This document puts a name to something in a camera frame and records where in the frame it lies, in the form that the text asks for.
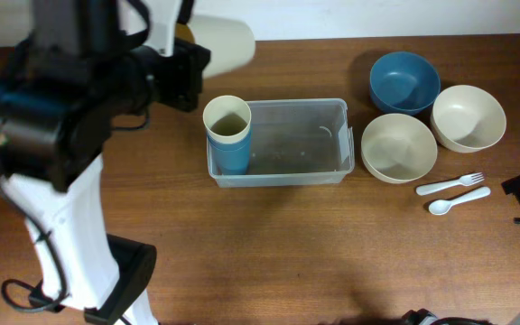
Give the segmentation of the beige cup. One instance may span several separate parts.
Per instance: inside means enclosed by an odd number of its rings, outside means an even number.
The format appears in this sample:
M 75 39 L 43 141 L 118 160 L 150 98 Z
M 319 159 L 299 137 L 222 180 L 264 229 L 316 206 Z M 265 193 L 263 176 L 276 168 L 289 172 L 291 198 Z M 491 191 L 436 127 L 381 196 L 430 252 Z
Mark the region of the beige cup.
M 176 24 L 175 36 L 210 50 L 210 61 L 202 77 L 209 79 L 247 65 L 255 56 L 255 36 L 241 21 L 193 15 L 190 21 Z
M 252 111 L 240 97 L 215 97 L 205 106 L 203 123 L 207 135 L 220 144 L 236 144 L 251 132 Z

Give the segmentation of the blue cup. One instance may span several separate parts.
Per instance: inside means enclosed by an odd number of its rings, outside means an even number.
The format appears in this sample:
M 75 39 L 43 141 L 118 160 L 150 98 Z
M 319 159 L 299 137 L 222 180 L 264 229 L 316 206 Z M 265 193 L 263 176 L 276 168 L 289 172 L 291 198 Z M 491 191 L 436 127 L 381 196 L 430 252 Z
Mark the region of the blue cup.
M 239 155 L 249 154 L 252 134 L 249 133 L 243 139 L 238 142 L 232 144 L 224 144 L 215 139 L 213 139 L 210 135 L 207 136 L 210 145 L 213 147 L 213 150 L 220 153 L 235 153 Z
M 242 175 L 247 173 L 250 152 L 248 149 L 233 151 L 213 149 L 212 159 L 223 175 Z

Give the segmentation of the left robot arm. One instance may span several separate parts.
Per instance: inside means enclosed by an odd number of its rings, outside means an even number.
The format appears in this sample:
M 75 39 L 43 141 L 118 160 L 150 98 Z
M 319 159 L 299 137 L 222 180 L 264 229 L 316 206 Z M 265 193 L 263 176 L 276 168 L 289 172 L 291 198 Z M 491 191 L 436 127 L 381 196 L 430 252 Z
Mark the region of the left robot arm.
M 211 52 L 172 28 L 148 44 L 154 7 L 126 32 L 115 1 L 35 1 L 33 29 L 0 75 L 0 196 L 23 215 L 42 266 L 26 313 L 80 310 L 92 324 L 153 324 L 154 246 L 109 235 L 101 206 L 104 143 L 120 115 L 159 102 L 198 105 Z

